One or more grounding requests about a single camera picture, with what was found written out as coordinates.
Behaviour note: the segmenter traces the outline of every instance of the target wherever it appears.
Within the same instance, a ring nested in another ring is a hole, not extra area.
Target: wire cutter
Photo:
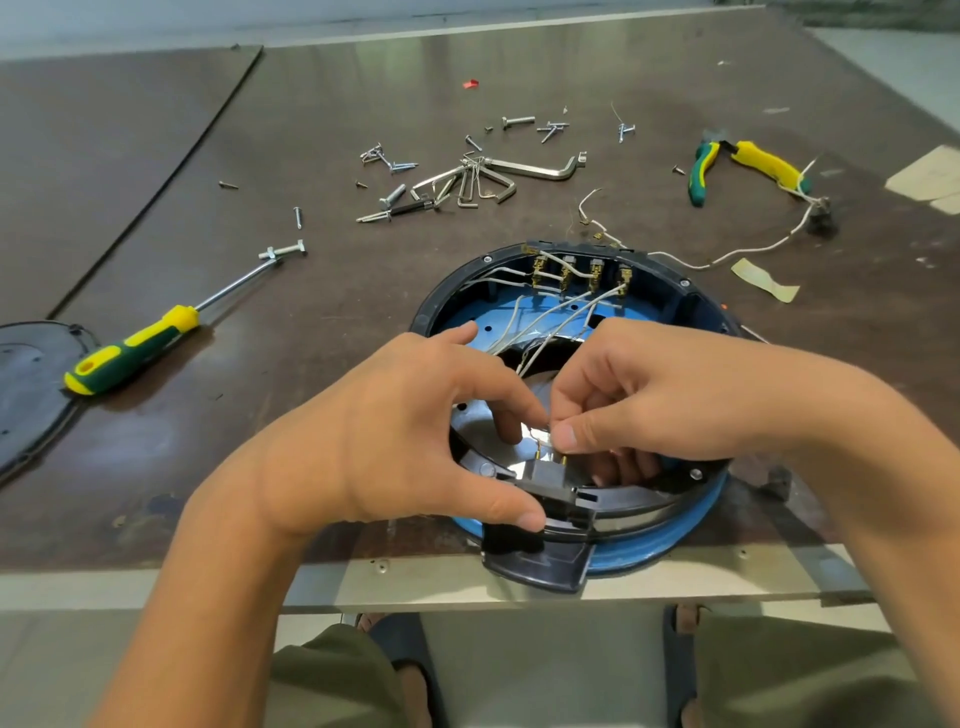
[[[810,194],[810,180],[788,161],[764,152],[752,141],[731,142],[726,132],[704,132],[697,147],[696,161],[687,177],[687,192],[694,207],[703,207],[707,201],[707,170],[713,166],[723,148],[731,159],[745,167],[753,167],[787,189]]]

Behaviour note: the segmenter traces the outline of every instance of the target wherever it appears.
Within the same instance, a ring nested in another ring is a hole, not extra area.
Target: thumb
[[[636,440],[635,408],[633,398],[627,398],[574,415],[550,428],[550,443],[567,454],[632,447]]]
[[[460,466],[453,468],[448,479],[446,515],[484,523],[510,523],[535,533],[543,530],[543,506],[529,493],[503,480],[482,477]]]

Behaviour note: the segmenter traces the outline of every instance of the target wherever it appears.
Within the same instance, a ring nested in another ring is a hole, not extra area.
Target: person's left hand
[[[417,514],[541,530],[545,516],[532,496],[450,455],[450,411],[459,402],[487,400],[508,440],[519,440],[520,421],[547,424],[516,373],[464,346],[476,332],[469,323],[429,339],[401,334],[254,436],[221,466],[224,480],[248,479],[269,524],[296,536],[335,521]]]

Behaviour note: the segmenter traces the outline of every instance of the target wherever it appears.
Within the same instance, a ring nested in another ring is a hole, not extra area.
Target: black plastic tab
[[[483,565],[518,584],[577,594],[587,581],[594,544],[544,541],[513,525],[483,525]]]

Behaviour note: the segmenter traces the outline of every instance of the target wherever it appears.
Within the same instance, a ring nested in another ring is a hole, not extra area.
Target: fingernail
[[[550,430],[550,444],[560,452],[576,452],[577,436],[573,434],[573,427],[567,423],[560,423]]]
[[[533,531],[538,533],[543,530],[543,513],[524,513],[514,522],[515,526],[522,528],[524,531]]]

